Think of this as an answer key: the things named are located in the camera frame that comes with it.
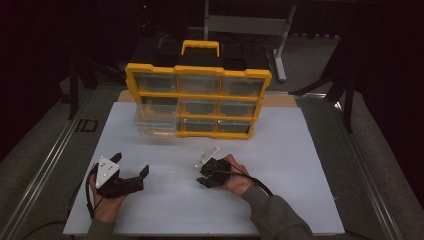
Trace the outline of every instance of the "aluminum rail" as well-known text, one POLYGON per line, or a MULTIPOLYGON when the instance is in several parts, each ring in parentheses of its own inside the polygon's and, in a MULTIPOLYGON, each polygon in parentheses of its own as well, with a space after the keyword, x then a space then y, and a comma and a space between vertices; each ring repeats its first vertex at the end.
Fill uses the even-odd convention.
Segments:
POLYGON ((59 161, 63 150, 65 149, 70 137, 72 136, 72 133, 75 131, 77 126, 77 119, 79 119, 79 116, 81 115, 81 112, 84 110, 87 103, 91 101, 94 95, 94 91, 95 90, 89 89, 84 94, 81 100, 81 107, 75 114, 74 118, 66 123, 58 139, 48 153, 46 159, 43 161, 40 169, 29 183, 12 216, 9 218, 8 223, 3 228, 0 234, 0 239, 13 240, 17 237, 20 228, 22 227, 29 212, 37 201, 37 198, 43 190, 47 180, 49 179, 50 174, 56 166, 56 163, 59 161))
POLYGON ((351 153, 354 156, 354 159, 356 160, 355 163, 358 167, 360 178, 362 180, 362 183, 364 184, 365 190, 367 191, 368 198, 371 201, 371 205, 374 208, 374 212, 376 213, 377 218, 380 221, 382 230, 386 235, 386 239, 402 240, 403 237, 399 231, 399 228, 397 227, 394 218, 390 214, 386 203, 383 200, 383 197, 378 191, 378 188, 371 176, 371 173, 365 162, 365 158, 362 155, 362 152, 360 150, 359 145, 357 144, 354 134, 349 133, 343 124, 342 114, 340 114, 341 110, 342 108, 340 104, 337 103, 333 109, 333 112, 335 117, 338 119, 338 128, 344 134, 344 137, 348 140, 347 142, 349 144, 349 149, 351 150, 351 153))

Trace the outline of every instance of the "black cable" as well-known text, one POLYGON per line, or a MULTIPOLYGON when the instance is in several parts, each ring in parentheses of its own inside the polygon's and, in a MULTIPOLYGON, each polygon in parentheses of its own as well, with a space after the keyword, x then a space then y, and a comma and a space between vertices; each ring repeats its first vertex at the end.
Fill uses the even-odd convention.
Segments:
POLYGON ((42 229, 44 227, 47 227, 47 226, 50 226, 50 225, 56 225, 56 224, 66 224, 66 221, 53 221, 53 222, 49 222, 49 223, 43 224, 43 225, 35 228, 31 232, 27 233, 23 238, 21 238, 21 240, 26 239, 27 237, 31 236, 32 234, 34 234, 35 232, 37 232, 38 230, 40 230, 40 229, 42 229))
POLYGON ((94 218, 94 208, 93 208, 93 204, 91 204, 91 199, 90 199, 90 190, 89 190, 90 178, 91 178, 91 175, 97 172, 97 166, 98 166, 98 163, 96 163, 96 165, 90 170, 87 178, 85 179, 85 197, 87 199, 87 208, 91 218, 94 218))
POLYGON ((214 173, 226 173, 226 174, 230 174, 230 175, 236 175, 236 176, 241 176, 241 177, 248 178, 248 179, 252 180, 252 182, 254 182, 257 185, 259 185, 259 187, 262 188, 262 190, 264 190, 268 194, 268 196, 273 196, 274 195, 271 192, 271 190, 269 190, 269 188, 267 186, 265 186, 265 184, 263 184, 259 179, 254 178, 254 177, 251 177, 251 176, 243 173, 242 171, 240 171, 239 173, 238 172, 228 172, 228 171, 214 171, 214 173))
POLYGON ((102 197, 102 198, 100 199, 100 201, 96 204, 96 206, 94 206, 93 211, 95 211, 95 210, 96 210, 96 208, 100 205, 100 203, 103 201, 103 199, 104 199, 104 197, 102 197))
POLYGON ((231 165, 233 168, 237 169, 237 171, 239 171, 239 172, 243 173, 243 174, 244 174, 244 175, 246 175, 246 176, 249 176, 249 174, 247 174, 247 173, 243 172, 242 170, 240 170, 238 167, 234 166, 233 164, 231 164, 231 163, 230 163, 230 165, 231 165))
POLYGON ((352 237, 354 237, 354 238, 357 238, 357 239, 373 240, 372 238, 369 238, 369 237, 366 237, 364 235, 361 235, 361 234, 352 232, 352 231, 350 231, 350 230, 348 230, 346 228, 345 228, 345 233, 348 234, 348 235, 350 235, 350 236, 352 236, 352 237))
POLYGON ((75 202, 75 197, 77 196, 77 193, 78 193, 78 190, 79 190, 79 189, 80 189, 80 187, 81 187, 81 184, 82 184, 82 181, 81 181, 81 182, 78 184, 78 186, 75 188, 74 192, 72 193, 71 199, 69 200, 68 207, 67 207, 67 210, 68 210, 68 215, 67 215, 67 217, 69 217, 69 215, 71 214, 72 205, 73 205, 73 203, 75 202))

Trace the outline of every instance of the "white surface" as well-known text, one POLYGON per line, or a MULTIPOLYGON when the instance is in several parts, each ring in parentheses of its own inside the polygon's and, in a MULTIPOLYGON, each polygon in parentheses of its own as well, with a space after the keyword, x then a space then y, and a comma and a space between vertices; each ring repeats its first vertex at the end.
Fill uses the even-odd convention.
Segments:
MULTIPOLYGON (((100 156, 122 153, 122 178, 134 177, 146 164, 144 190, 124 202, 115 228, 127 235, 257 235, 246 202, 220 189, 200 185, 194 167, 201 152, 221 147, 214 158, 231 153, 250 175, 282 196, 315 234, 343 233, 327 180, 299 108, 263 107, 250 140, 176 138, 149 144, 132 127, 136 105, 115 103, 90 166, 100 156)), ((84 188, 79 190, 64 229, 85 234, 90 225, 84 188)))

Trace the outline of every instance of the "human hand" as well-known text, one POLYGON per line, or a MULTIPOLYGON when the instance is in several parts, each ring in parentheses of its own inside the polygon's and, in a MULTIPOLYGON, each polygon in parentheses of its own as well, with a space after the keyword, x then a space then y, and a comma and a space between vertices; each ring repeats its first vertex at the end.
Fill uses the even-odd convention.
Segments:
MULTIPOLYGON (((229 162, 231 166, 231 172, 244 173, 249 175, 244 165, 240 165, 234 159, 233 155, 229 154, 224 158, 225 161, 229 162)), ((221 186, 223 189, 231 192, 232 194, 241 197, 243 193, 254 183, 252 180, 238 175, 230 175, 230 178, 221 186)))
POLYGON ((122 202, 128 195, 112 199, 103 198, 97 194, 96 177, 97 174, 93 174, 90 177, 90 188, 93 193, 94 201, 94 219, 102 222, 114 223, 119 215, 122 202))

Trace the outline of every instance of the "organizer handle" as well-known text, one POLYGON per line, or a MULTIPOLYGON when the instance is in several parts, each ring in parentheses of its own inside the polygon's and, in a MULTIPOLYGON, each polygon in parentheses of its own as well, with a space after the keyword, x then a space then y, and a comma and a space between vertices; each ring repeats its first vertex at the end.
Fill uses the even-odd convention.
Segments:
POLYGON ((216 56, 219 57, 219 42, 214 41, 197 41, 197 40, 184 40, 181 55, 184 55, 186 47, 191 48, 214 48, 216 49, 216 56))

